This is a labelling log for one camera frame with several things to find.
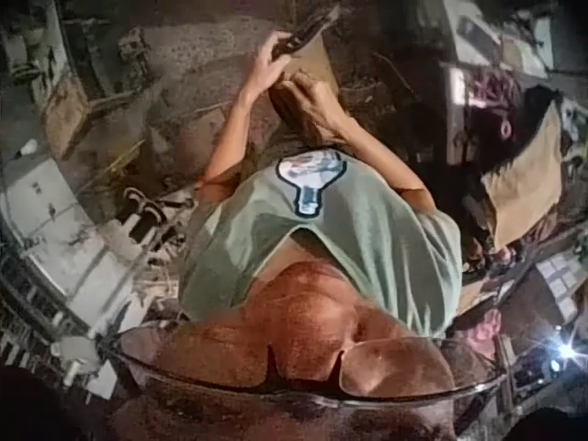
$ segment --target sunglasses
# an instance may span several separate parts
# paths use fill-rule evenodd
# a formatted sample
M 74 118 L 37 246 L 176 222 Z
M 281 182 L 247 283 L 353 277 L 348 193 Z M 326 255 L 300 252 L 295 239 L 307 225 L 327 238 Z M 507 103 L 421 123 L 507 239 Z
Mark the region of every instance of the sunglasses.
M 358 343 L 338 354 L 325 381 L 286 378 L 271 346 L 204 340 L 208 361 L 199 364 L 203 369 L 190 371 L 189 377 L 126 354 L 120 339 L 102 346 L 131 394 L 146 394 L 175 414 L 207 420 L 221 414 L 263 414 L 276 406 L 291 408 L 292 403 L 297 403 L 297 409 L 383 411 L 452 401 L 458 409 L 454 426 L 459 434 L 475 421 L 506 375 L 494 361 L 451 339 Z M 254 358 L 265 363 L 226 366 L 228 355 L 244 346 L 249 347 L 249 354 L 257 352 Z M 230 375 L 221 375 L 225 368 Z M 135 380 L 138 376 L 143 378 L 141 385 Z

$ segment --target light bulb graphic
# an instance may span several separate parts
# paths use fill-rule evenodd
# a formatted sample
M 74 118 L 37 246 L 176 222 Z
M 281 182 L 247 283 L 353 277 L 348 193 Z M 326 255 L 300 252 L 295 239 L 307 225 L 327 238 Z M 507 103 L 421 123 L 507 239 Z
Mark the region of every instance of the light bulb graphic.
M 338 152 L 323 150 L 286 158 L 277 165 L 278 176 L 297 189 L 295 210 L 313 218 L 322 207 L 322 191 L 339 179 L 347 163 Z

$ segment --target bright light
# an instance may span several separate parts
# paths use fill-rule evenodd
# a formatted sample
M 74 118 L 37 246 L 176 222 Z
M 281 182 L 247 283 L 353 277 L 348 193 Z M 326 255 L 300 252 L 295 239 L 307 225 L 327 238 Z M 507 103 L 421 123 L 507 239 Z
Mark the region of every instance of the bright light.
M 561 345 L 560 346 L 560 355 L 569 360 L 570 358 L 574 358 L 576 356 L 576 351 L 573 350 L 571 344 Z
M 551 370 L 554 372 L 561 371 L 561 365 L 557 362 L 557 360 L 551 360 Z

